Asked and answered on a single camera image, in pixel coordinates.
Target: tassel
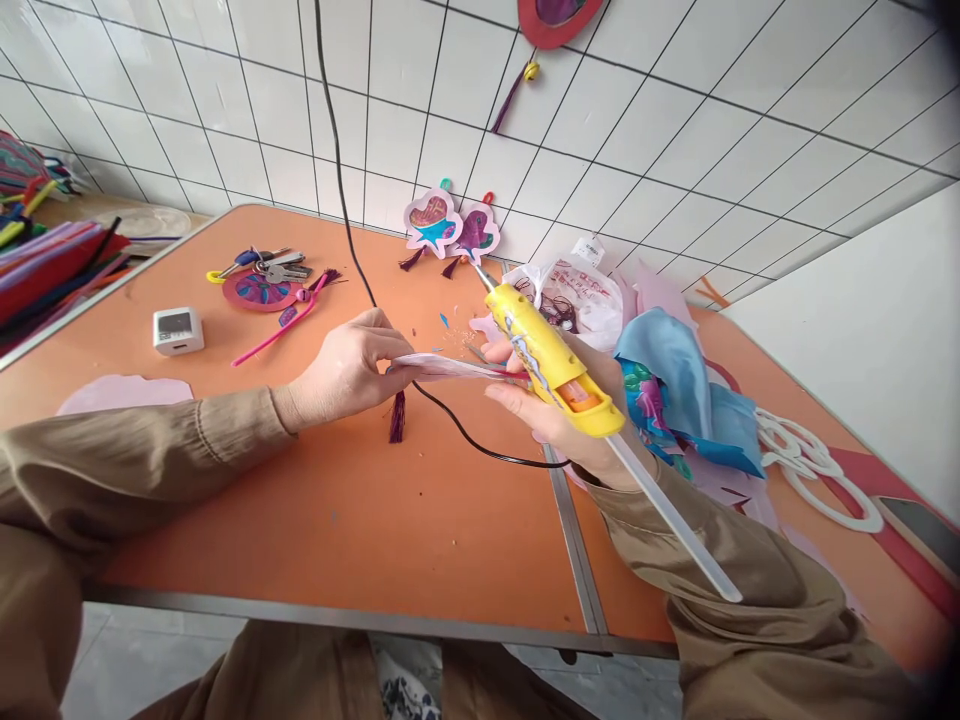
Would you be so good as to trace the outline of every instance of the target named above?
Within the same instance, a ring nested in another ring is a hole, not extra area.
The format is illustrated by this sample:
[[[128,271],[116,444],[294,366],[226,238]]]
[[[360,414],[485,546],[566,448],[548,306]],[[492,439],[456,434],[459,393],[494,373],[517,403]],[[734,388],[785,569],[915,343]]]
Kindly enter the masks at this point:
[[[409,272],[410,268],[412,268],[414,265],[417,264],[417,260],[419,260],[420,256],[423,255],[423,251],[424,251],[424,248],[421,247],[419,250],[417,250],[413,255],[408,257],[406,260],[400,261],[399,263],[400,269],[406,270]]]
[[[454,258],[453,262],[447,265],[440,274],[443,275],[447,280],[453,280],[453,271],[456,269],[457,263],[459,262],[460,258]]]
[[[390,415],[390,442],[403,442],[403,424],[406,421],[407,397],[403,390],[393,397],[393,412]]]
[[[497,113],[497,121],[491,128],[494,134],[500,133],[500,125],[503,123],[503,118],[505,118],[507,115],[507,109],[510,107],[510,103],[513,102],[513,96],[517,94],[517,88],[520,87],[520,81],[526,80],[527,82],[530,82],[535,80],[537,75],[540,73],[540,65],[533,61],[534,55],[536,54],[537,51],[534,49],[533,55],[530,56],[527,64],[523,66],[523,70],[521,70],[520,74],[517,75],[517,79],[513,81],[513,87],[511,87],[510,92],[507,93],[507,97],[503,101],[500,112]]]

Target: white tile wall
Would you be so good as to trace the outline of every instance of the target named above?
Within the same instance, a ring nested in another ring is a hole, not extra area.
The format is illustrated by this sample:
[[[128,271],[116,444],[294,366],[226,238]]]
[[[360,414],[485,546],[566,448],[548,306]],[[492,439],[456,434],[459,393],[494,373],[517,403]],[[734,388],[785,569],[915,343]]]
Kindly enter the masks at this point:
[[[631,0],[533,48],[515,0],[321,0],[351,220],[494,194],[503,257],[599,234],[693,302],[754,292],[960,177],[934,24],[887,0]],[[342,214],[313,0],[7,0],[0,128],[105,192]]]

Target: tile floor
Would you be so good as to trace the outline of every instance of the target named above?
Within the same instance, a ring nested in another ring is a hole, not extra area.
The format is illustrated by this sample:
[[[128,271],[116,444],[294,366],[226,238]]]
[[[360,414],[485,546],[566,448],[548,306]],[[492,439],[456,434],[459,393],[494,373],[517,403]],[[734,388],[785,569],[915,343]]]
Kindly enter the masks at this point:
[[[65,720],[123,720],[199,677],[243,628],[238,618],[85,603]],[[680,717],[675,661],[508,646],[540,677],[601,720]]]

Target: khaki sleeve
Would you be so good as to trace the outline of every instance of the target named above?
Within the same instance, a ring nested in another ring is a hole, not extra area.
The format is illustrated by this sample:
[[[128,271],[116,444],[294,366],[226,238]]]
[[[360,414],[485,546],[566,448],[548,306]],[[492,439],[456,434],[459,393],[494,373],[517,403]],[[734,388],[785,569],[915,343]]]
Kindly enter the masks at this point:
[[[0,717],[59,718],[80,583],[293,441],[267,388],[43,420],[0,434]]]
[[[658,471],[657,482],[743,602],[715,593],[645,495],[594,478],[588,489],[624,562],[669,596],[687,720],[907,716],[915,702],[910,681],[866,636],[829,572],[659,460]]]

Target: person's left hand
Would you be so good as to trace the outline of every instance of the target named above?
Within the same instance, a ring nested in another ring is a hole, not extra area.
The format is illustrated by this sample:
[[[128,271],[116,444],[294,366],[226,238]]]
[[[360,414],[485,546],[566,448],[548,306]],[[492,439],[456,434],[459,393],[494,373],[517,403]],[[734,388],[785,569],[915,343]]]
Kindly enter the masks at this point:
[[[371,308],[334,328],[320,352],[296,380],[273,391],[280,421],[296,433],[379,405],[420,374],[416,367],[381,375],[377,361],[412,353],[380,308]]]

